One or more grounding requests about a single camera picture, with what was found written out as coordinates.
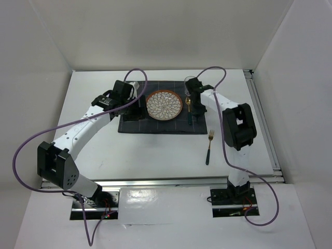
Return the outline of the gold spoon green handle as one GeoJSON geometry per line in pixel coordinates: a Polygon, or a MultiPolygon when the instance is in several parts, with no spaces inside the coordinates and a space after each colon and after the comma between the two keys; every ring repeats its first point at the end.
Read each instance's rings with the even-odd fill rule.
{"type": "Polygon", "coordinates": [[[188,96],[185,98],[185,103],[188,108],[188,124],[192,126],[191,99],[188,96]]]}

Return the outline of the dark checked cloth placemat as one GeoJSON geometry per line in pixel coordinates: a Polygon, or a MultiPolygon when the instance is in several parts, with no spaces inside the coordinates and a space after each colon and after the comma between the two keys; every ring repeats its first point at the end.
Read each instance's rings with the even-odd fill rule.
{"type": "MultiPolygon", "coordinates": [[[[183,81],[148,81],[144,95],[148,97],[157,90],[170,90],[185,100],[185,84],[183,81]]],[[[174,119],[168,121],[155,120],[146,114],[145,119],[137,121],[123,121],[120,118],[118,132],[128,134],[194,134],[205,135],[208,133],[205,117],[193,118],[192,125],[188,124],[188,108],[183,103],[181,113],[174,119]]]]}

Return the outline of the floral patterned ceramic plate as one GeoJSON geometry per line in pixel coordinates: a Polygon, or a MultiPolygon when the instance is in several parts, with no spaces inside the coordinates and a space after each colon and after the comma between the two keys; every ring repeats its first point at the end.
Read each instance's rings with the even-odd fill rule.
{"type": "Polygon", "coordinates": [[[146,98],[149,116],[155,120],[168,121],[176,118],[182,111],[183,103],[179,95],[170,90],[158,90],[146,98]]]}

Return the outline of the gold fork green handle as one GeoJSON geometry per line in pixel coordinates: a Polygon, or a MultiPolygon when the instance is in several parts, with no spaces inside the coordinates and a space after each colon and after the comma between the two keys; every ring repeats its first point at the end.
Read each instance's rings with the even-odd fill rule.
{"type": "Polygon", "coordinates": [[[209,165],[210,163],[210,153],[211,153],[211,142],[214,138],[214,130],[209,131],[208,139],[209,139],[209,146],[207,149],[207,154],[206,154],[206,159],[205,159],[205,164],[209,165]]]}

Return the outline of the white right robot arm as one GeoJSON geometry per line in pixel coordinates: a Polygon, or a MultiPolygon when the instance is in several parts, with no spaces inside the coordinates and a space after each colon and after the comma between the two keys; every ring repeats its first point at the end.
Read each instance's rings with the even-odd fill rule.
{"type": "Polygon", "coordinates": [[[250,190],[249,152],[257,136],[251,107],[215,93],[211,85],[204,86],[192,76],[185,78],[185,94],[190,97],[191,115],[197,120],[205,115],[207,108],[221,111],[224,158],[232,165],[227,178],[226,197],[231,203],[239,203],[250,190]]]}

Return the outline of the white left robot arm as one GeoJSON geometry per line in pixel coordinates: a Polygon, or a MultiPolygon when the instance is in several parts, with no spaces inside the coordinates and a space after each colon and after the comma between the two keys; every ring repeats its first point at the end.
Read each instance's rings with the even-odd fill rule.
{"type": "Polygon", "coordinates": [[[42,142],[37,149],[37,174],[63,190],[84,197],[91,207],[105,207],[112,196],[102,186],[83,176],[75,163],[87,143],[115,117],[126,121],[145,117],[145,97],[137,96],[137,81],[116,81],[112,90],[96,97],[80,122],[52,143],[42,142]]]}

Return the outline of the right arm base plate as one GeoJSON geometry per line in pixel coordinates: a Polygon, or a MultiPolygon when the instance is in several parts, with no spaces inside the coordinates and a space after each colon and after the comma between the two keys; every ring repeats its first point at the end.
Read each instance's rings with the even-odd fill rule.
{"type": "Polygon", "coordinates": [[[256,193],[254,188],[250,188],[248,193],[232,199],[226,189],[211,189],[207,202],[212,205],[213,217],[240,217],[259,216],[256,193]]]}

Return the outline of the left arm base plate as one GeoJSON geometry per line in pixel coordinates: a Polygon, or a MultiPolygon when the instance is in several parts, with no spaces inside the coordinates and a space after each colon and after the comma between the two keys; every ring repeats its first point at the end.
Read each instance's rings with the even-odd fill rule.
{"type": "MultiPolygon", "coordinates": [[[[88,199],[85,196],[81,197],[83,200],[86,220],[99,220],[102,216],[106,216],[105,220],[118,219],[118,205],[120,198],[120,189],[111,188],[108,190],[108,195],[98,204],[88,199]]],[[[77,197],[73,199],[70,220],[83,220],[83,210],[81,203],[77,197]]]]}

